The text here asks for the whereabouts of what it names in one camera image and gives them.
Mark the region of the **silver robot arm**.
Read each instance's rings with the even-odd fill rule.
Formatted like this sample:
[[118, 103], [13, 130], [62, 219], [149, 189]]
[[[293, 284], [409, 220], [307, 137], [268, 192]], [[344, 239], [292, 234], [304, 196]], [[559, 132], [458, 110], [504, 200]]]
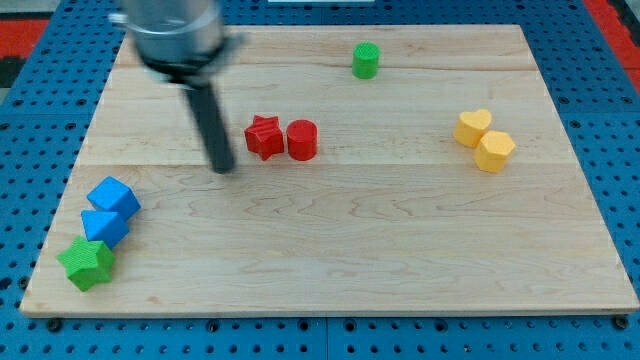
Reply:
[[127, 31], [162, 82], [207, 86], [244, 42], [226, 28], [217, 0], [119, 0], [109, 21]]

